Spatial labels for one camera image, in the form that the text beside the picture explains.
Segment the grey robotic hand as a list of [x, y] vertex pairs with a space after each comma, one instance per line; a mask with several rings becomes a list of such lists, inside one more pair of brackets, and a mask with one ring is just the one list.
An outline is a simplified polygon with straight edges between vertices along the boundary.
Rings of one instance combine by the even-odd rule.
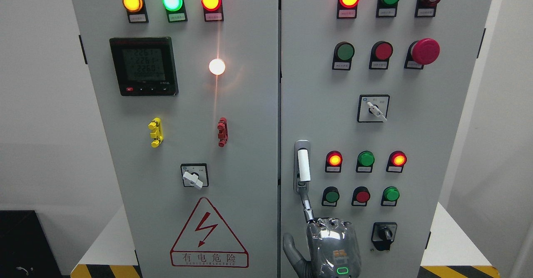
[[308, 191], [299, 189], [307, 221], [306, 236], [311, 260], [295, 247], [293, 236], [285, 233], [282, 246], [299, 278], [357, 278], [361, 257], [352, 223], [338, 218], [315, 218]]

